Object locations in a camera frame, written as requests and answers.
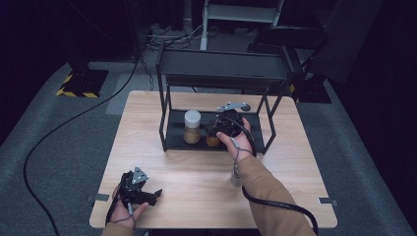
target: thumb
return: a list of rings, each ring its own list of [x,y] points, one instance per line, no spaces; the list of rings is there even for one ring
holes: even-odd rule
[[[222,132],[217,132],[217,138],[220,139],[228,148],[229,146],[233,146],[232,141],[230,140],[230,137],[225,135]]]
[[[147,210],[148,207],[149,203],[143,203],[139,205],[139,207],[136,208],[135,211],[133,211],[133,217],[135,218],[135,220],[138,220],[138,218],[145,212],[145,210]]]

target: hand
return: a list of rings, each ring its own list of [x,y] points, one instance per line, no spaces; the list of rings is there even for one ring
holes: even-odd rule
[[[251,124],[249,124],[248,120],[246,120],[245,118],[242,118],[242,120],[243,120],[243,126],[245,127],[245,129],[251,132]],[[233,141],[231,140],[231,138],[225,135],[224,133],[217,132],[216,135],[227,146],[227,150],[229,151],[230,156],[236,162],[239,162],[241,159],[252,155],[251,144],[249,143],[248,138],[246,138],[246,135],[243,132],[240,132],[240,134],[234,138],[236,143],[239,145],[240,149],[238,149],[233,144]]]
[[[113,191],[113,198],[116,196],[119,190],[119,186],[117,186]],[[144,203],[139,205],[135,211],[133,211],[133,215],[129,214],[129,211],[123,206],[121,200],[117,201],[116,206],[114,208],[113,213],[110,217],[110,222],[118,223],[121,225],[125,225],[131,229],[135,229],[136,221],[139,217],[145,212],[145,210],[149,207],[148,203]]]

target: person's left hand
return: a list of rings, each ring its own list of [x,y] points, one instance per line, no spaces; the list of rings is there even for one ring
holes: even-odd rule
[[[113,191],[113,198],[116,196],[119,190],[119,186],[117,186]],[[136,221],[139,217],[145,212],[145,210],[149,207],[149,203],[144,203],[139,205],[138,208],[133,211],[133,218],[129,214],[129,211],[123,206],[121,200],[117,201],[116,206],[114,207],[114,211],[111,214],[110,222],[118,223],[121,225],[125,225],[131,229],[135,229]]]

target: black metal frame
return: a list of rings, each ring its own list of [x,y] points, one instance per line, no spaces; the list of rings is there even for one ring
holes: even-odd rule
[[[203,150],[226,150],[226,147],[221,144],[219,147],[209,147],[204,139],[201,139],[200,142],[196,145],[188,145],[186,144],[182,139],[182,134],[179,134],[179,130],[184,129],[184,116],[181,116],[183,113],[185,113],[185,110],[181,109],[173,109],[172,108],[172,102],[171,102],[171,93],[170,93],[170,87],[194,87],[194,88],[217,88],[217,89],[256,89],[262,92],[262,98],[259,103],[259,106],[257,108],[256,112],[252,113],[243,113],[245,118],[250,119],[250,123],[252,125],[252,135],[254,136],[254,140],[256,142],[257,150],[263,154],[265,154],[271,143],[273,142],[274,138],[276,137],[276,131],[273,125],[272,117],[274,112],[276,111],[276,108],[281,101],[282,96],[278,95],[272,108],[270,108],[268,103],[268,89],[270,87],[270,84],[272,82],[279,82],[282,84],[282,87],[285,88],[287,86],[287,78],[278,80],[277,78],[264,78],[264,77],[251,77],[251,76],[230,76],[230,75],[201,75],[201,74],[187,74],[187,73],[172,73],[165,75],[166,79],[166,96],[163,94],[163,86],[162,86],[162,73],[163,70],[161,68],[161,58],[163,51],[167,50],[165,49],[164,44],[160,46],[157,60],[156,60],[156,72],[157,72],[157,78],[158,78],[158,86],[159,86],[159,96],[160,96],[160,102],[161,102],[161,108],[162,108],[162,117],[160,120],[160,126],[159,126],[159,135],[162,142],[162,147],[164,151],[167,151],[168,149],[203,149]],[[249,55],[245,53],[230,53],[230,55]],[[282,65],[284,69],[286,70],[286,77],[294,74],[294,71],[292,70],[292,67],[286,63],[285,65]],[[267,144],[264,144],[264,139],[262,136],[261,131],[261,122],[259,120],[259,114],[261,112],[261,109],[263,108],[265,104],[267,115],[268,115],[268,121],[269,126],[271,129],[271,136],[267,142]],[[164,135],[164,125],[165,120],[167,118],[167,112],[169,111],[168,121],[167,121],[167,128],[166,128],[166,137]],[[208,119],[210,116],[214,116],[215,114],[218,114],[218,112],[201,112],[202,113],[202,121],[204,119]]]

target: wooden table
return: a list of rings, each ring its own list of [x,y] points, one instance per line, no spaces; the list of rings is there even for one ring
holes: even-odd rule
[[[173,108],[213,111],[227,101],[247,102],[257,107],[259,96],[172,92]],[[260,115],[264,139],[268,139],[266,112]],[[158,92],[132,91],[129,95],[114,145],[99,188],[111,195],[124,172],[140,166],[149,175],[143,187],[153,193],[163,189],[137,223],[141,228],[256,228],[248,201],[241,189],[230,183],[233,161],[226,151],[173,150],[164,152],[158,128],[161,107]],[[319,227],[337,224],[330,204],[318,198],[328,192],[313,156],[293,100],[284,97],[273,117],[277,136],[265,155],[258,158],[289,190],[297,205],[316,217]],[[104,227],[110,207],[96,201],[90,225]]]

